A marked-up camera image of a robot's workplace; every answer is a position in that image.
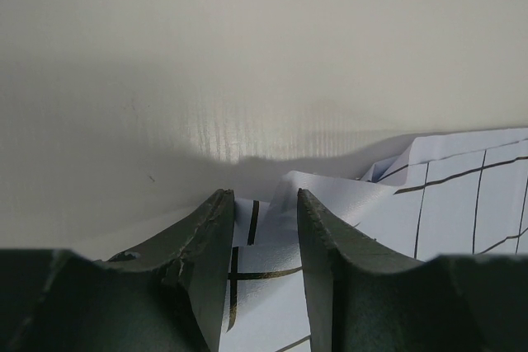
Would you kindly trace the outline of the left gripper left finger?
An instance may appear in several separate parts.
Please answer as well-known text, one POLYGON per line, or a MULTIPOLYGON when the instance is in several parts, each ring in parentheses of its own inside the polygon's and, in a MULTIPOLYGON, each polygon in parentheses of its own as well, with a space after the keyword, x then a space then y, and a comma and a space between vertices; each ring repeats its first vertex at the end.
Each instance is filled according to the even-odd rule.
POLYGON ((4 351, 216 351, 234 194, 109 260, 67 249, 1 252, 4 351))

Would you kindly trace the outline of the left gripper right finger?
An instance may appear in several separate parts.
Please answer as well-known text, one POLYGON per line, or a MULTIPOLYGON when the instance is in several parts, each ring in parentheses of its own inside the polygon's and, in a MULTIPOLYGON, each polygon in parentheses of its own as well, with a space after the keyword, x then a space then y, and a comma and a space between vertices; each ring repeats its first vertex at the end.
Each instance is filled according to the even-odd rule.
POLYGON ((297 224, 312 350, 526 350, 525 256, 422 262, 366 236, 303 189, 297 224))

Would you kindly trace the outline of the blue checkered cloth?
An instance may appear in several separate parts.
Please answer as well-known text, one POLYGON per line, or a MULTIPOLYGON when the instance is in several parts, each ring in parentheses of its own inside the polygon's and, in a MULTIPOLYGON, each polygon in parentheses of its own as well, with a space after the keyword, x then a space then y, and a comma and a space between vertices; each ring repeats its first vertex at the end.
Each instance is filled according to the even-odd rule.
POLYGON ((416 138, 359 180, 291 171, 268 202, 237 199, 222 351, 308 351, 296 195, 418 260, 527 251, 527 131, 416 138))

